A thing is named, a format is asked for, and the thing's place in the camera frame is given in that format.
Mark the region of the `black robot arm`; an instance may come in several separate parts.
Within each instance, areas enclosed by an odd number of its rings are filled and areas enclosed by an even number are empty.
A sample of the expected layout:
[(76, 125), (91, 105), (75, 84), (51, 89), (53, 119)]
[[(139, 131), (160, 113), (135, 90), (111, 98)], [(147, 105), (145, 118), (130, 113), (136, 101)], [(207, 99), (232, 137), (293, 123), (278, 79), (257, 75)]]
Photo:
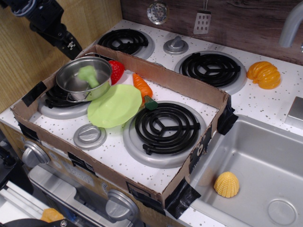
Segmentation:
[(64, 9), (55, 0), (2, 0), (2, 8), (10, 7), (16, 17), (25, 17), (32, 31), (38, 33), (69, 59), (74, 60), (82, 47), (61, 22)]

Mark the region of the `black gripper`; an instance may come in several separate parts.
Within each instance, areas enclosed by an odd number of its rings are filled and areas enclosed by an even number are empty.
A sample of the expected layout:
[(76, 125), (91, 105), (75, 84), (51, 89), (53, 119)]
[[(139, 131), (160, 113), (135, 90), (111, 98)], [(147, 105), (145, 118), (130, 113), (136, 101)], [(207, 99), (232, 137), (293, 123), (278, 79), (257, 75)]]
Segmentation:
[(70, 60), (74, 60), (82, 52), (82, 47), (61, 23), (63, 8), (56, 0), (33, 0), (32, 3), (33, 6), (25, 14), (30, 21), (30, 28), (52, 46), (58, 47)]

